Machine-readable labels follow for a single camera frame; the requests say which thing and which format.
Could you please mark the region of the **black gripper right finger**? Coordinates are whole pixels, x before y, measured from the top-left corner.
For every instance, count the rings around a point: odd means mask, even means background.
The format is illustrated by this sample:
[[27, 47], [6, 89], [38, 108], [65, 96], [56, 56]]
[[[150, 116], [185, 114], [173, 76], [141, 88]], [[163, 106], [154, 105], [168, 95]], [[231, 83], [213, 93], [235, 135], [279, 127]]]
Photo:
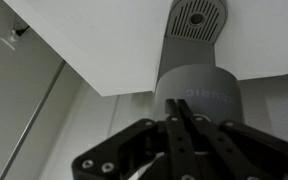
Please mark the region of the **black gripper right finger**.
[[243, 123], [224, 120], [218, 126], [194, 115], [177, 101], [186, 121], [202, 135], [234, 180], [284, 180], [288, 177], [288, 142]]

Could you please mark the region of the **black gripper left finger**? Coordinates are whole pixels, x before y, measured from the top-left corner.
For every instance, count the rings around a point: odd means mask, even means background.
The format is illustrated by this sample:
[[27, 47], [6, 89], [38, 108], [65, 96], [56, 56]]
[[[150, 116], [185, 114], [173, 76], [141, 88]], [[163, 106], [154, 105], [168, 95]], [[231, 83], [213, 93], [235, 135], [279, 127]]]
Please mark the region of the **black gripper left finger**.
[[194, 143], [186, 128], [190, 109], [182, 100], [165, 102], [162, 121], [140, 119], [76, 157], [73, 180], [128, 180], [138, 170], [138, 180], [198, 180], [201, 177]]

